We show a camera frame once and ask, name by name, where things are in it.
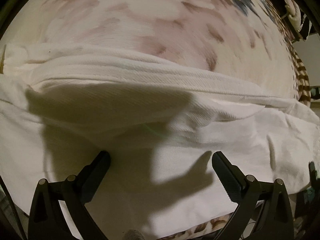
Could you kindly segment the white pants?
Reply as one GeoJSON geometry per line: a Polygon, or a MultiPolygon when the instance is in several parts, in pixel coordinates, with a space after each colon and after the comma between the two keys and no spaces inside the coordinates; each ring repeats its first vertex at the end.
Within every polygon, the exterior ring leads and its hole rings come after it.
{"type": "Polygon", "coordinates": [[[106,150],[89,213],[110,239],[158,239],[234,211],[215,151],[290,194],[319,163],[319,117],[247,81],[85,44],[9,44],[1,62],[1,174],[24,212],[41,178],[63,180],[106,150]]]}

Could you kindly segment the floral bed blanket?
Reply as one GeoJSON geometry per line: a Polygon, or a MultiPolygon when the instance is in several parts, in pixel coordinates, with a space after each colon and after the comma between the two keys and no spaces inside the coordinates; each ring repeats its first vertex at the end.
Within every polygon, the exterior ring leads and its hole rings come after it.
{"type": "Polygon", "coordinates": [[[270,0],[29,0],[1,48],[10,43],[133,50],[311,102],[306,68],[270,0]]]}

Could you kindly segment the white jacket on chair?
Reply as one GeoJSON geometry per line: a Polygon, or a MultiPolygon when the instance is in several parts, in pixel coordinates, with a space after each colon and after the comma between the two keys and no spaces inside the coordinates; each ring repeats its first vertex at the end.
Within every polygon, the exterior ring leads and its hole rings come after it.
{"type": "Polygon", "coordinates": [[[296,31],[301,30],[301,12],[300,7],[294,0],[284,0],[285,8],[287,9],[288,19],[296,31]]]}

